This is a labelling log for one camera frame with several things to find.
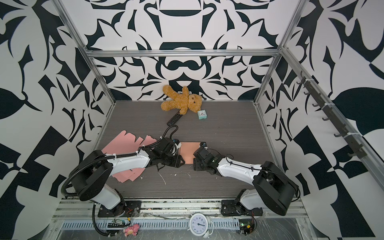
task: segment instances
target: pink toy figure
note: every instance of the pink toy figure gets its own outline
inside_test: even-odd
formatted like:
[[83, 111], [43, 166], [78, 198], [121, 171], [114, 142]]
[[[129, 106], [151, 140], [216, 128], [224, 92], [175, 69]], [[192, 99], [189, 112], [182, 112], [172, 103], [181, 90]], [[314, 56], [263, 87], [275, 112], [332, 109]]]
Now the pink toy figure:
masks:
[[137, 235], [137, 231], [139, 230], [140, 226], [138, 224], [135, 224], [133, 226], [127, 227], [124, 229], [124, 235], [127, 237], [128, 235], [132, 234], [134, 236]]

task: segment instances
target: patterned wallpaper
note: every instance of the patterned wallpaper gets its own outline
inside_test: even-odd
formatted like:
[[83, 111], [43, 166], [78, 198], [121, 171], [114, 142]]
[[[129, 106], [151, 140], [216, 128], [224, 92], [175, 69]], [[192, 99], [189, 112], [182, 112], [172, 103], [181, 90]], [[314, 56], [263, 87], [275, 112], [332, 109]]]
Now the patterned wallpaper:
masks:
[[166, 99], [162, 87], [204, 99], [254, 99], [273, 57], [141, 57], [95, 60], [118, 100]]
[[[384, 2], [310, 0], [288, 46], [383, 156]], [[321, 240], [383, 239], [384, 192], [282, 59], [260, 106]]]
[[[65, 0], [90, 50], [277, 48], [298, 0]], [[253, 99], [270, 57], [98, 58], [114, 97], [163, 99], [187, 85], [204, 99]]]
[[89, 49], [276, 48], [298, 0], [65, 0]]
[[288, 43], [297, 60], [382, 158], [383, 9], [381, 0], [311, 0]]
[[0, 239], [42, 237], [111, 104], [48, 0], [0, 0], [0, 56]]

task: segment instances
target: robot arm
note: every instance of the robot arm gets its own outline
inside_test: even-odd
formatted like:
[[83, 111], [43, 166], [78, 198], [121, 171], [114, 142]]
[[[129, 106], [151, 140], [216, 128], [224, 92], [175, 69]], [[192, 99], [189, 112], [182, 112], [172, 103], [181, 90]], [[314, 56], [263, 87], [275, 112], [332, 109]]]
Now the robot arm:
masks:
[[[116, 189], [105, 184], [109, 176], [134, 168], [156, 165], [160, 170], [165, 165], [180, 167], [185, 164], [182, 156], [177, 154], [181, 143], [177, 139], [172, 139], [172, 134], [170, 138], [165, 137], [166, 132], [159, 141], [140, 147], [135, 153], [110, 155], [103, 154], [100, 150], [93, 151], [70, 173], [61, 188], [62, 194], [78, 196], [81, 201], [98, 202], [109, 209], [114, 216], [120, 216], [125, 211], [125, 201]], [[286, 214], [294, 194], [298, 191], [298, 186], [273, 163], [266, 161], [263, 165], [253, 165], [237, 162], [219, 153], [214, 156], [207, 150], [204, 142], [200, 146], [194, 153], [195, 171], [233, 177], [253, 185], [255, 190], [248, 190], [241, 196], [239, 200], [241, 207], [253, 209], [254, 203], [257, 202], [256, 197], [260, 196], [269, 209], [280, 215]], [[75, 194], [66, 191], [70, 182], [76, 190]]]
[[[70, 173], [61, 188], [62, 194], [78, 196], [81, 201], [98, 202], [111, 210], [114, 216], [123, 214], [126, 207], [123, 197], [118, 191], [105, 184], [109, 176], [134, 168], [156, 165], [160, 170], [165, 165], [180, 167], [185, 164], [182, 156], [177, 154], [181, 143], [177, 139], [164, 137], [166, 132], [159, 141], [140, 147], [135, 153], [111, 155], [103, 154], [100, 150], [93, 151]], [[67, 193], [66, 188], [69, 182], [72, 182], [76, 193]]]
[[217, 153], [215, 156], [207, 150], [206, 143], [194, 152], [194, 170], [207, 171], [212, 175], [233, 177], [255, 187], [242, 192], [239, 196], [239, 208], [252, 210], [257, 206], [258, 196], [273, 212], [284, 216], [292, 198], [298, 193], [298, 186], [290, 180], [272, 162], [247, 164], [234, 161]]

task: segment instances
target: pink cardboard sheet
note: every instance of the pink cardboard sheet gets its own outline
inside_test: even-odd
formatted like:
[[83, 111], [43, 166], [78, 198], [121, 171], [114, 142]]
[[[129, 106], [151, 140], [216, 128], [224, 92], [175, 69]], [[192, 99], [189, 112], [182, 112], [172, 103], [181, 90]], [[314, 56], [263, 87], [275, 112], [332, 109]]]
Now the pink cardboard sheet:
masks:
[[[117, 135], [105, 148], [103, 148], [103, 153], [108, 154], [124, 154], [135, 152], [140, 146], [149, 145], [156, 142], [156, 139], [153, 139], [151, 136], [146, 136], [144, 141], [141, 137], [138, 137], [136, 140], [136, 136], [131, 133], [126, 133], [126, 131], [122, 131]], [[135, 180], [144, 172], [145, 168], [135, 168], [131, 170], [127, 170], [124, 172], [119, 172], [114, 175], [119, 182], [125, 182], [128, 179], [131, 181]]]
[[200, 147], [200, 142], [181, 142], [180, 155], [185, 164], [193, 164], [193, 153]]

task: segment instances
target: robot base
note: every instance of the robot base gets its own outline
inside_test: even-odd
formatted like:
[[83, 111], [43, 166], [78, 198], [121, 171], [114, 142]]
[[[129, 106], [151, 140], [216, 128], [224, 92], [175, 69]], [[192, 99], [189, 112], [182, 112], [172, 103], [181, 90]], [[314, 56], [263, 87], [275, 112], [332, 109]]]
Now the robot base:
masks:
[[252, 213], [254, 216], [262, 216], [263, 215], [263, 209], [262, 208], [254, 208], [252, 210], [249, 210], [241, 204], [240, 198], [245, 191], [246, 191], [246, 189], [241, 190], [240, 193], [237, 195], [235, 200], [222, 200], [221, 201], [221, 214], [223, 216], [226, 216], [226, 217], [241, 216], [241, 215], [252, 216]]
[[[122, 217], [132, 217], [133, 213], [140, 212], [140, 208], [141, 208], [141, 201], [125, 201], [125, 212], [123, 213]], [[112, 210], [109, 210], [108, 208], [101, 205], [97, 216], [98, 217], [116, 217], [116, 214], [114, 214]]]

